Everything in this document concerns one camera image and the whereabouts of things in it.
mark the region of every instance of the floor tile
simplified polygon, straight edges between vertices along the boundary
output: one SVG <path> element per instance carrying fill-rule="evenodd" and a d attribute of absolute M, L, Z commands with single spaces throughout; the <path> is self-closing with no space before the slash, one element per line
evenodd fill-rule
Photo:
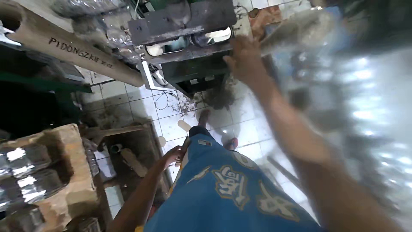
<path fill-rule="evenodd" d="M 282 4 L 283 1 L 282 0 L 268 0 L 268 3 L 269 3 L 269 6 L 271 7 L 271 6 Z"/>
<path fill-rule="evenodd" d="M 130 107 L 135 122 L 158 119 L 153 97 L 132 101 L 130 102 Z"/>
<path fill-rule="evenodd" d="M 113 78 L 110 78 L 102 74 L 98 74 L 96 72 L 91 72 L 91 80 L 93 84 L 99 84 L 108 80 L 113 80 Z"/>
<path fill-rule="evenodd" d="M 183 143 L 185 142 L 185 139 L 186 139 L 186 137 L 167 141 L 166 145 L 164 146 L 165 152 L 170 151 L 172 148 L 174 148 L 176 146 L 182 146 Z"/>
<path fill-rule="evenodd" d="M 232 88 L 235 99 L 245 98 L 247 96 L 253 95 L 252 90 L 245 83 L 236 79 L 233 80 L 233 82 L 234 85 L 232 86 Z"/>
<path fill-rule="evenodd" d="M 209 133 L 222 146 L 235 137 L 231 126 L 210 130 Z"/>
<path fill-rule="evenodd" d="M 102 181 L 108 181 L 117 175 L 110 157 L 98 159 L 96 160 L 96 163 L 99 167 L 99 175 L 102 178 Z"/>
<path fill-rule="evenodd" d="M 269 6 L 267 0 L 252 0 L 253 8 L 263 9 Z"/>
<path fill-rule="evenodd" d="M 118 80 L 100 85 L 104 105 L 111 106 L 128 102 L 126 87 Z"/>
<path fill-rule="evenodd" d="M 161 126 L 160 126 L 159 120 L 154 120 L 152 123 L 153 123 L 154 130 L 155 130 L 155 132 L 156 132 L 156 135 L 157 135 L 158 137 L 159 137 L 159 136 L 163 136 L 162 128 L 161 128 Z"/>
<path fill-rule="evenodd" d="M 284 167 L 288 172 L 297 177 L 295 168 L 290 162 L 289 158 L 283 152 L 276 152 L 272 155 L 272 158 L 276 160 L 282 167 Z"/>
<path fill-rule="evenodd" d="M 114 206 L 110 206 L 109 208 L 110 208 L 110 213 L 112 214 L 112 218 L 115 218 L 117 213 L 122 208 L 122 206 L 121 205 L 114 205 Z"/>
<path fill-rule="evenodd" d="M 110 157 L 109 151 L 107 149 L 107 146 L 103 146 L 103 151 L 99 152 L 99 151 L 95 151 L 94 152 L 94 157 L 96 159 L 104 159 L 107 157 Z"/>
<path fill-rule="evenodd" d="M 79 100 L 82 102 L 85 111 L 97 110 L 104 108 L 102 92 L 100 86 L 90 87 L 93 93 L 78 92 Z"/>
<path fill-rule="evenodd" d="M 203 109 L 193 110 L 183 113 L 183 120 L 185 123 L 189 124 L 191 127 L 196 126 L 199 123 L 200 113 Z M 209 123 L 206 124 L 206 129 L 210 130 Z"/>
<path fill-rule="evenodd" d="M 110 120 L 106 117 L 106 109 L 98 109 L 86 112 L 86 118 L 92 123 L 96 123 L 100 129 L 110 129 Z"/>
<path fill-rule="evenodd" d="M 313 212 L 312 206 L 309 203 L 309 200 L 300 202 L 299 205 L 302 206 L 302 208 L 304 208 L 306 212 L 308 212 L 310 216 L 312 216 L 313 219 L 315 219 L 316 222 L 318 221 L 316 218 L 315 212 Z"/>
<path fill-rule="evenodd" d="M 152 91 L 147 90 L 144 85 L 140 87 L 134 87 L 129 84 L 125 84 L 126 86 L 126 92 L 127 92 L 127 97 L 129 98 L 129 101 L 134 101 L 134 100 L 139 100 L 142 98 L 147 98 L 152 96 Z"/>
<path fill-rule="evenodd" d="M 258 160 L 263 156 L 258 143 L 240 147 L 237 151 L 253 161 Z"/>
<path fill-rule="evenodd" d="M 80 72 L 80 74 L 83 76 L 84 78 L 84 83 L 89 84 L 89 85 L 93 85 L 93 82 L 91 81 L 91 72 L 88 69 L 79 67 L 75 65 L 75 68 Z"/>
<path fill-rule="evenodd" d="M 165 92 L 172 92 L 172 91 L 174 91 L 174 90 L 170 90 L 170 91 L 152 90 L 152 95 L 156 96 L 156 95 L 160 95 L 160 94 L 165 93 Z"/>
<path fill-rule="evenodd" d="M 107 187 L 104 189 L 104 191 L 106 192 L 107 201 L 109 203 L 109 206 L 123 205 L 124 203 L 123 195 L 118 185 Z"/>
<path fill-rule="evenodd" d="M 168 94 L 154 96 L 153 99 L 159 118 L 169 117 L 182 112 L 176 90 Z"/>
<path fill-rule="evenodd" d="M 233 132 L 239 140 L 239 147 L 259 141 L 258 132 L 253 120 L 234 124 Z"/>
<path fill-rule="evenodd" d="M 264 156 L 272 156 L 276 152 L 282 152 L 274 139 L 261 141 L 259 145 Z"/>
<path fill-rule="evenodd" d="M 128 102 L 106 107 L 106 117 L 111 128 L 129 126 L 133 123 L 133 116 Z"/>
<path fill-rule="evenodd" d="M 292 182 L 285 182 L 280 184 L 282 189 L 287 195 L 289 195 L 295 202 L 302 202 L 307 200 L 306 195 L 297 188 Z"/>
<path fill-rule="evenodd" d="M 267 123 L 266 118 L 255 118 L 254 119 L 256 130 L 259 132 L 257 136 L 259 141 L 268 140 L 273 138 L 272 130 Z"/>
<path fill-rule="evenodd" d="M 179 168 L 180 167 L 175 167 L 174 165 L 167 168 L 167 170 L 170 173 L 170 177 L 172 177 L 172 182 L 174 182 L 176 180 L 176 176 L 179 173 Z"/>
<path fill-rule="evenodd" d="M 182 114 L 159 119 L 163 137 L 166 141 L 186 137 L 187 132 L 178 126 L 178 121 L 183 120 Z"/>
<path fill-rule="evenodd" d="M 233 123 L 240 123 L 255 118 L 252 101 L 248 96 L 236 99 L 230 105 L 230 113 L 232 114 Z"/>
<path fill-rule="evenodd" d="M 233 33 L 235 36 L 252 36 L 252 29 L 250 28 L 247 14 L 238 15 L 237 22 L 233 25 Z"/>
<path fill-rule="evenodd" d="M 201 92 L 195 93 L 193 99 L 188 98 L 180 91 L 177 91 L 177 94 L 179 98 L 180 107 L 182 109 L 182 113 L 186 113 L 188 111 L 201 109 L 205 107 Z"/>
<path fill-rule="evenodd" d="M 298 12 L 312 8 L 308 0 L 292 1 L 292 2 L 288 2 L 285 0 L 285 2 L 287 3 L 279 5 L 279 9 L 282 12 L 283 19 L 288 19 L 289 17 L 291 17 L 292 15 Z"/>
<path fill-rule="evenodd" d="M 206 109 L 209 109 L 211 111 L 209 118 L 209 125 L 211 130 L 233 124 L 230 111 L 226 108 L 216 110 L 212 107 L 206 107 Z"/>
<path fill-rule="evenodd" d="M 244 14 L 253 10 L 251 0 L 233 0 L 233 5 L 236 14 Z"/>

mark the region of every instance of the foot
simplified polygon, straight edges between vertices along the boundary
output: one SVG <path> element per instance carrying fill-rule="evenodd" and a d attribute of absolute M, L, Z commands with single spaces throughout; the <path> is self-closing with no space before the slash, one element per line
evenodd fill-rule
<path fill-rule="evenodd" d="M 233 138 L 231 140 L 229 140 L 223 147 L 226 150 L 235 150 L 237 148 L 237 145 L 239 144 L 239 141 L 237 140 L 237 138 Z"/>
<path fill-rule="evenodd" d="M 207 121 L 209 121 L 209 116 L 210 116 L 210 110 L 208 110 L 208 109 L 202 110 L 202 112 L 200 113 L 199 124 L 198 125 L 206 127 L 206 123 L 207 123 Z"/>

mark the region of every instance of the plastic sheet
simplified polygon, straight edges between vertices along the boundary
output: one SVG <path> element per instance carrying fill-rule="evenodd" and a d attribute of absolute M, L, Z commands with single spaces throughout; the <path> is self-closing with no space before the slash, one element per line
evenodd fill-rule
<path fill-rule="evenodd" d="M 132 20 L 129 7 L 104 13 L 102 18 L 106 26 L 107 39 L 111 44 L 115 47 L 133 45 L 128 34 L 129 26 L 127 22 Z"/>
<path fill-rule="evenodd" d="M 112 49 L 131 46 L 127 22 L 132 19 L 130 8 L 124 7 L 104 14 L 73 19 L 73 30 L 79 38 L 110 54 Z"/>
<path fill-rule="evenodd" d="M 113 50 L 113 54 L 118 55 L 128 64 L 137 64 L 140 61 L 140 56 L 134 51 L 133 46 L 115 49 Z"/>
<path fill-rule="evenodd" d="M 82 138 L 82 143 L 86 151 L 87 162 L 89 163 L 91 175 L 96 176 L 99 174 L 99 166 L 97 166 L 96 157 L 94 156 L 94 152 L 97 151 L 97 144 L 86 138 Z"/>
<path fill-rule="evenodd" d="M 0 149 L 0 178 L 14 176 L 21 178 L 37 170 L 46 168 L 51 159 L 47 148 L 40 144 L 31 144 L 16 149 Z"/>
<path fill-rule="evenodd" d="M 125 6 L 123 0 L 53 0 L 50 8 L 62 17 L 96 15 Z"/>
<path fill-rule="evenodd" d="M 108 54 L 115 47 L 106 37 L 106 26 L 101 15 L 75 18 L 72 20 L 72 27 L 77 37 Z"/>

